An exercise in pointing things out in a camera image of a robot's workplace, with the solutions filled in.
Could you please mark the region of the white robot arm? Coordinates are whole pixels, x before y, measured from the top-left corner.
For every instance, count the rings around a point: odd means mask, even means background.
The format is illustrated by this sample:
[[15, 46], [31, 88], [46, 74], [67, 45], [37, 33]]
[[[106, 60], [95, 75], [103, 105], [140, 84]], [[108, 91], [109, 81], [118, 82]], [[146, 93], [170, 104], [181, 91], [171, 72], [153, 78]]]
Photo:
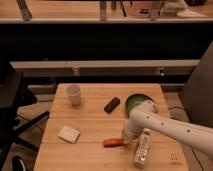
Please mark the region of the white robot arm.
[[158, 115], [157, 106], [151, 100], [130, 100], [125, 106], [129, 115], [123, 127], [125, 140], [137, 139], [147, 128], [213, 157], [213, 128]]

